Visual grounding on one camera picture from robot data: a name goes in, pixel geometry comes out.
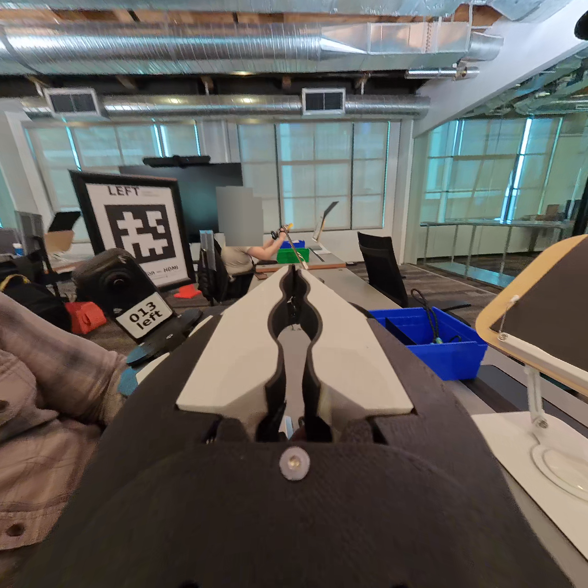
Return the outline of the black panel on white stand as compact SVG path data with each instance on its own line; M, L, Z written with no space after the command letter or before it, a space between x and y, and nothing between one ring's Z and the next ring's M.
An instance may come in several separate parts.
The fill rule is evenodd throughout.
M587 235L542 252L479 314L476 332L523 363L528 409L474 416L500 464L587 558L587 438L543 408L541 375L587 397Z
M321 235L323 233L323 230L325 228L325 223L326 223L326 219L327 216L329 215L329 213L331 213L331 211L337 206L337 204L339 203L339 201L333 201L331 202L327 208L323 211L322 215L319 218L319 221L315 227L315 230L313 232L312 235L312 240L314 245L313 246L309 246L310 249L312 249L313 251L326 251L325 247L322 245L320 238Z

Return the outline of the large black monitor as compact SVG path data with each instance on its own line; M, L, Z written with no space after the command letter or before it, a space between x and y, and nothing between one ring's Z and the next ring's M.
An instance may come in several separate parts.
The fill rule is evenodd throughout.
M200 231L219 232L217 187L243 186L240 163L206 164L187 168L122 165L118 169L122 175L172 178L178 181L183 218L190 242L200 241Z

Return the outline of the white air vent grille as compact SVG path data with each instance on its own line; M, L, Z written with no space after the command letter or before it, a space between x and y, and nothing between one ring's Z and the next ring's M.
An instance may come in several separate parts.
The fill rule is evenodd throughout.
M301 93L303 116L343 115L346 112L345 88L304 88Z
M92 88L46 88L43 91L53 117L102 117L103 106Z

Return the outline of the slim silver air duct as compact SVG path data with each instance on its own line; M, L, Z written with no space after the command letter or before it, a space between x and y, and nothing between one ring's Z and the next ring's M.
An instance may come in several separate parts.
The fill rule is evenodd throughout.
M302 115L301 95L138 95L103 96L103 118L296 118ZM313 118L362 117L422 119L430 98L420 95L346 95L345 114Z

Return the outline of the large paned window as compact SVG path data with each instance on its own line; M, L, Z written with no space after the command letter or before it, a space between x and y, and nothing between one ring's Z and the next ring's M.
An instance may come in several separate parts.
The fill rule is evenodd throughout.
M390 122L238 125L243 183L262 201L264 232L380 229L385 220Z
M78 209L70 170L119 173L144 158L199 156L192 123L47 124L25 129L29 147L54 212Z
M429 136L422 222L574 221L587 114L460 119Z

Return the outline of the black backpack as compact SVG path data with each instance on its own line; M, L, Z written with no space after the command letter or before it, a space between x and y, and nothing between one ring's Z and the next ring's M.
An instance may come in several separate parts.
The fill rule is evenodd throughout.
M72 318L64 301L45 286L31 282L24 275L11 274L1 281L1 292L48 323L72 333Z

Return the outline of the black office chair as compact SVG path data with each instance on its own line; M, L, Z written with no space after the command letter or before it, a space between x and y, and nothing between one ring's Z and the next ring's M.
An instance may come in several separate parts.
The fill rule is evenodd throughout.
M409 293L399 269L390 236L357 232L359 249L364 259L369 284L401 308L437 307L444 312L472 307L471 303L459 299L433 299L420 290Z

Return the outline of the person's left forearm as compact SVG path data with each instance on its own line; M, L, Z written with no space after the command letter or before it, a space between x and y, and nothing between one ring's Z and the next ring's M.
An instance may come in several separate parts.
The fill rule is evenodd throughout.
M45 406L60 414L107 426L125 402L123 355L65 332L3 293L1 351L31 372Z

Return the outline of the glass railing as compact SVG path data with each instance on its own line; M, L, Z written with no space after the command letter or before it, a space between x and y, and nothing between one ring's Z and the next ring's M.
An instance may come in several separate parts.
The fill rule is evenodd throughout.
M452 219L420 223L417 260L478 281L515 276L549 246L570 236L566 221Z

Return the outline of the silver spiral air duct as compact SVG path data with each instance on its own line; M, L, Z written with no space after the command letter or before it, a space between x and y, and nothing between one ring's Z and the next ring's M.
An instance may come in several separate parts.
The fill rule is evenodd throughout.
M1 24L1 75L315 74L450 68L496 58L466 22Z
M541 22L569 1L1 1L1 22L62 24L363 24L442 18L489 26Z

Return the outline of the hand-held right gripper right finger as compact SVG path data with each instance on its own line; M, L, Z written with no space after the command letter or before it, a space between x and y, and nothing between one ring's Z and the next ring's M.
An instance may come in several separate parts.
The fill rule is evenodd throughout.
M298 320L310 339L302 379L308 441L332 442L355 420L413 412L368 314L308 270L298 270Z

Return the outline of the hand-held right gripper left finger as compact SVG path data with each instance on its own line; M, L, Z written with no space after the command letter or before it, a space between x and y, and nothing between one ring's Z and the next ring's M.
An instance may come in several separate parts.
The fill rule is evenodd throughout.
M296 268L286 266L220 316L177 408L237 419L254 440L279 440L286 407L280 333L290 325Z

